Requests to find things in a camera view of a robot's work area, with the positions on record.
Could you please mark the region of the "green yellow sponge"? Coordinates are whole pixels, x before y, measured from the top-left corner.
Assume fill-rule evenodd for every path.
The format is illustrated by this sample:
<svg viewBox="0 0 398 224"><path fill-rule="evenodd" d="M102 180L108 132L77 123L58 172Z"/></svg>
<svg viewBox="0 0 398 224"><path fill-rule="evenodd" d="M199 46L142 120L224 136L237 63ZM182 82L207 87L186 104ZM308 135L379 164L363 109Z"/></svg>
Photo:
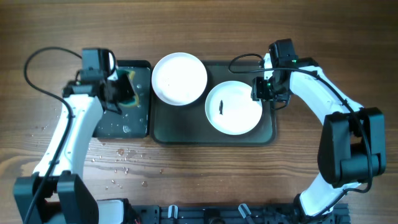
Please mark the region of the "green yellow sponge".
<svg viewBox="0 0 398 224"><path fill-rule="evenodd" d="M123 107L133 107L139 103L139 98L135 92L133 78L135 71L133 70L116 70L118 80L117 87L119 91L119 104Z"/></svg>

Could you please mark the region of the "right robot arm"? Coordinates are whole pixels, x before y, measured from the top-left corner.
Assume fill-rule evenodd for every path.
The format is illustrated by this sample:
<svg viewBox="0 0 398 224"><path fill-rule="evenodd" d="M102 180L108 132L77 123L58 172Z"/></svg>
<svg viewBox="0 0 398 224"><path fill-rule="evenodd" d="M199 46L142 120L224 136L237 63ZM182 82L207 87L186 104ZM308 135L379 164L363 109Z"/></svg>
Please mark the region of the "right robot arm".
<svg viewBox="0 0 398 224"><path fill-rule="evenodd" d="M324 220L347 194L366 194L386 169L384 115L351 100L312 58L266 54L262 76L254 79L252 98L287 104L301 98L323 128L318 148L319 173L294 201L299 223Z"/></svg>

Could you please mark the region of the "white plate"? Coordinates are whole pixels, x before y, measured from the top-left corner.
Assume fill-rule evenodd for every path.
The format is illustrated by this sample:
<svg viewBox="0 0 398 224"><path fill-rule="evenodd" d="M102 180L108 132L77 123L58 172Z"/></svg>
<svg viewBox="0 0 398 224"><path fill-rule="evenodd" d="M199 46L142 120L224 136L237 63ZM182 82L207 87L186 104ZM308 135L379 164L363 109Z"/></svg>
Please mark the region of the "white plate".
<svg viewBox="0 0 398 224"><path fill-rule="evenodd" d="M215 86L205 101L210 124L229 135L246 134L255 128L262 116L262 104L252 100L251 90L251 86L239 81Z"/></svg>
<svg viewBox="0 0 398 224"><path fill-rule="evenodd" d="M172 106L193 103L205 91L208 75L204 64L195 56L176 52L159 60L152 72L156 96Z"/></svg>

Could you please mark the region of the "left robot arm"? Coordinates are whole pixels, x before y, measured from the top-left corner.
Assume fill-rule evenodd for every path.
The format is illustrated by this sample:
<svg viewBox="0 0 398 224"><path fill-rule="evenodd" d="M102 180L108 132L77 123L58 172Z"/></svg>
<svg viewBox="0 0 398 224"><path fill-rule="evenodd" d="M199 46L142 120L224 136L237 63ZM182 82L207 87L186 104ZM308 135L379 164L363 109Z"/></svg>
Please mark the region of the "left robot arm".
<svg viewBox="0 0 398 224"><path fill-rule="evenodd" d="M62 113L45 155L30 177L19 177L14 198L24 223L136 223L126 199L95 200L83 183L92 135L109 102L134 96L129 73L109 80L70 81Z"/></svg>

